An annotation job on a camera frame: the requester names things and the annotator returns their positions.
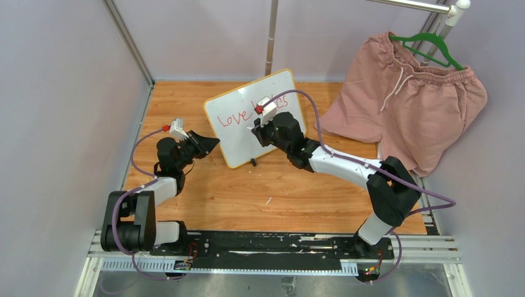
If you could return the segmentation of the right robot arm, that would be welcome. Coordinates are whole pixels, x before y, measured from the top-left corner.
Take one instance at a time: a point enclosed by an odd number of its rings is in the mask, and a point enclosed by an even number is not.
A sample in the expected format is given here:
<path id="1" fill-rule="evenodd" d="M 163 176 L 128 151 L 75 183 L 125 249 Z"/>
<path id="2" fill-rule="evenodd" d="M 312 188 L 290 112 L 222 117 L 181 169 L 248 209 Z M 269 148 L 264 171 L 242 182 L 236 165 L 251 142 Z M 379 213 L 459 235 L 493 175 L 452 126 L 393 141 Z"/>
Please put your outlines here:
<path id="1" fill-rule="evenodd" d="M 299 170 L 335 176 L 368 192 L 372 213 L 349 244 L 350 251 L 361 258 L 378 254 L 382 237 L 400 226 L 420 199 L 415 181 L 396 157 L 369 160 L 330 150 L 305 137 L 289 112 L 278 113 L 268 121 L 255 119 L 251 132 L 263 147 L 273 145 L 284 152 Z"/>

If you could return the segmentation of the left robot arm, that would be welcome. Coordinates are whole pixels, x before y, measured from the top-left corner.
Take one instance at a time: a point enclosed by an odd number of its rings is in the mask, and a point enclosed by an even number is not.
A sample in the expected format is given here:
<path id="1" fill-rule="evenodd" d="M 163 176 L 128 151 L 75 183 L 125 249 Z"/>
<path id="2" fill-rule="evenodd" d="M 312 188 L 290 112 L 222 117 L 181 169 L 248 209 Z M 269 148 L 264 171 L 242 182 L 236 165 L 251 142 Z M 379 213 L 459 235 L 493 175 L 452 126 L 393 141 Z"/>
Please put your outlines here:
<path id="1" fill-rule="evenodd" d="M 160 222 L 155 209 L 181 193 L 186 180 L 184 169 L 196 159 L 208 156 L 219 142 L 217 138 L 200 136 L 194 131 L 189 131 L 184 140 L 160 139 L 152 180 L 128 191 L 109 194 L 100 235 L 101 248 L 130 255 L 165 244 L 172 254 L 185 254 L 190 240 L 184 222 Z"/>

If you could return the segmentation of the yellow framed whiteboard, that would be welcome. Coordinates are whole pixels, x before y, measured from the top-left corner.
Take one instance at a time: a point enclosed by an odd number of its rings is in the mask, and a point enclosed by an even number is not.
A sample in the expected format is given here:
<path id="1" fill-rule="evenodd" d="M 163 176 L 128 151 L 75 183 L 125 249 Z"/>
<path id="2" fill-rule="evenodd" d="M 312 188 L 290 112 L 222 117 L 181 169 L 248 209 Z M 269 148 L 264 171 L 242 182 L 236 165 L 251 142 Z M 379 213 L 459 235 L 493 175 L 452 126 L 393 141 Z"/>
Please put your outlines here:
<path id="1" fill-rule="evenodd" d="M 259 115 L 256 103 L 264 97 L 273 98 L 295 88 L 292 71 L 282 69 L 244 84 L 204 102 L 204 111 L 229 168 L 237 168 L 276 148 L 262 147 L 247 127 L 254 127 Z"/>

